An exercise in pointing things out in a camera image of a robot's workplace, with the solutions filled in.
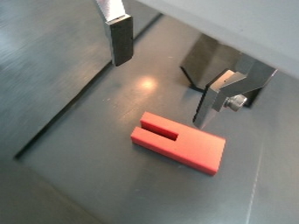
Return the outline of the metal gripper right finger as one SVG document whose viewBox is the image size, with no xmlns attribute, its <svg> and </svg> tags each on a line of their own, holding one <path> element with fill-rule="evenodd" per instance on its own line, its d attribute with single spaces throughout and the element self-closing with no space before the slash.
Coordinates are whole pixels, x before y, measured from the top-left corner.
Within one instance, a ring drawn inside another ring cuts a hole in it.
<svg viewBox="0 0 299 224">
<path fill-rule="evenodd" d="M 249 101 L 246 93 L 263 88 L 275 73 L 274 67 L 243 54 L 234 69 L 226 69 L 206 86 L 194 125 L 202 129 L 225 108 L 238 111 Z"/>
</svg>

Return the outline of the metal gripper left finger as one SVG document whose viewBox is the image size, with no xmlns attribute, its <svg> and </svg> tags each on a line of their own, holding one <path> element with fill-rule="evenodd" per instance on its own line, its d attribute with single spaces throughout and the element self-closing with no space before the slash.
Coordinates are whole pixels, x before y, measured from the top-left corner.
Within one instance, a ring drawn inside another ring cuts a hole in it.
<svg viewBox="0 0 299 224">
<path fill-rule="evenodd" d="M 127 14 L 122 0 L 95 0 L 103 17 L 112 63 L 123 65 L 134 56 L 134 18 Z"/>
</svg>

